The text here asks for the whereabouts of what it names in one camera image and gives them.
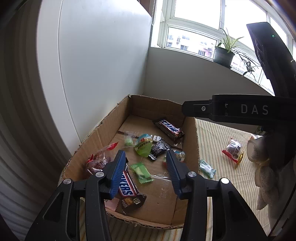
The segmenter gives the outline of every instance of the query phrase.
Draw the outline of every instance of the white window frame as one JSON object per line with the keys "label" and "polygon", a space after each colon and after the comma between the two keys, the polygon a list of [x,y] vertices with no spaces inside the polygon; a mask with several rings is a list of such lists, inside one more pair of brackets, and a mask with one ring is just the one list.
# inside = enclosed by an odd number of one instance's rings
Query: white window frame
{"label": "white window frame", "polygon": [[[223,31],[220,28],[224,27],[224,18],[225,18],[225,0],[221,0],[221,15],[220,15],[220,26],[219,29],[212,28],[210,26],[204,25],[202,23],[197,23],[191,20],[182,19],[174,17],[175,13],[175,6],[176,6],[177,0],[163,0],[163,6],[162,6],[162,17],[160,20],[160,28],[159,28],[159,34],[158,34],[158,41],[157,45],[160,48],[167,48],[175,51],[181,51],[187,54],[192,54],[200,58],[205,58],[207,60],[211,60],[211,58],[207,58],[205,56],[198,55],[196,53],[188,53],[188,51],[184,51],[181,49],[175,49],[172,47],[166,47],[166,42],[168,38],[168,30],[169,27],[172,28],[178,28],[182,30],[187,30],[193,33],[197,33],[209,38],[212,38],[217,41],[217,43],[223,38]],[[287,48],[289,49],[290,53],[293,54],[293,37],[287,28],[287,26],[284,24],[281,17],[277,14],[277,12],[264,0],[249,0],[253,2],[255,5],[257,5],[259,8],[261,8],[266,13],[266,20],[268,23],[270,23],[270,18],[272,17],[277,24],[284,30],[284,32],[287,34]],[[246,46],[245,44],[238,41],[238,45],[242,47],[242,49],[239,49],[240,51],[244,52],[247,56],[249,56],[254,61],[258,62],[255,52]],[[259,80],[255,81],[252,78],[246,76],[256,84],[261,86],[261,80],[263,76],[263,71],[260,74]]]}

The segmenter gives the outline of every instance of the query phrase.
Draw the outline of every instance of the screw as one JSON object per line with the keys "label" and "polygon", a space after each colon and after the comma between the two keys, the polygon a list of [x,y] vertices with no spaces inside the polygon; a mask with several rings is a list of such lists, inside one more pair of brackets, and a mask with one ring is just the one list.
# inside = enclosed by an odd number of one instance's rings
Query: screw
{"label": "screw", "polygon": [[224,177],[224,178],[221,178],[221,182],[224,183],[224,184],[228,184],[229,180]]}
{"label": "screw", "polygon": [[190,177],[196,177],[196,172],[188,172],[188,176],[190,176]]}
{"label": "screw", "polygon": [[96,177],[103,177],[104,176],[104,173],[103,172],[97,172],[96,173]]}
{"label": "screw", "polygon": [[71,179],[67,178],[67,179],[63,180],[63,183],[67,185],[67,184],[71,183]]}

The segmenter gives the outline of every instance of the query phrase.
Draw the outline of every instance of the striped tablecloth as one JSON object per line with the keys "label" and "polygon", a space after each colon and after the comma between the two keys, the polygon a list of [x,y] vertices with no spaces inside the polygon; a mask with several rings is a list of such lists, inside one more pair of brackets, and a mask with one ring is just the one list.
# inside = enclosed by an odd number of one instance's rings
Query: striped tablecloth
{"label": "striped tablecloth", "polygon": [[[217,170],[213,179],[219,180],[221,177],[227,177],[246,200],[265,233],[268,234],[270,226],[267,207],[262,210],[256,209],[259,191],[254,180],[256,164],[250,162],[247,158],[247,142],[250,133],[204,120],[196,119],[196,124],[200,159],[204,159]],[[238,140],[245,153],[238,167],[222,153],[230,138]],[[212,221],[212,201],[211,198],[208,198],[207,241],[212,240]],[[182,229],[163,230],[135,226],[110,216],[108,216],[108,222],[113,241],[179,241],[182,233]],[[80,208],[80,236],[81,241],[86,241],[83,201]]]}

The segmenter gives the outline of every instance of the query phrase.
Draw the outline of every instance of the cardboard box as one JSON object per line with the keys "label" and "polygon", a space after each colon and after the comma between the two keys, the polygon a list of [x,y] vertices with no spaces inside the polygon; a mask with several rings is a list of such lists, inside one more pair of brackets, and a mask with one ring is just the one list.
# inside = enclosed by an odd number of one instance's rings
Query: cardboard box
{"label": "cardboard box", "polygon": [[[122,149],[124,136],[121,132],[135,131],[161,136],[170,145],[173,142],[152,120],[166,117],[167,120],[182,129],[185,137],[180,139],[177,148],[181,148],[185,154],[185,163],[191,171],[199,172],[198,140],[196,135],[195,120],[192,117],[184,117],[181,105],[168,101],[149,98],[145,96],[131,95],[125,97],[88,135],[82,145],[74,153],[63,170],[62,178],[71,178],[74,181],[84,178],[84,167],[88,158],[102,147],[119,142],[114,151]],[[133,148],[125,148],[129,164],[142,161],[150,174],[167,176],[168,171],[163,165],[163,157],[152,162],[149,158],[138,155]],[[112,211],[106,208],[106,212],[117,219],[136,223],[153,228],[174,229],[184,224],[187,201],[179,200],[174,193],[172,183],[162,178],[154,178],[154,181],[140,184],[133,172],[130,174],[140,193],[146,194],[144,205],[135,210],[130,216],[122,213],[120,208]]]}

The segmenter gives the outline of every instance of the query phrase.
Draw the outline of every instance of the plant pot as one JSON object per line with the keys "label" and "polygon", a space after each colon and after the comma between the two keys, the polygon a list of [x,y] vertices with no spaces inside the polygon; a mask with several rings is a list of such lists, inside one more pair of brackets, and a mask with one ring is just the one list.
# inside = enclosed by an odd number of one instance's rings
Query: plant pot
{"label": "plant pot", "polygon": [[213,61],[230,69],[230,64],[232,62],[233,57],[234,53],[228,53],[228,50],[221,47],[217,47],[215,49]]}

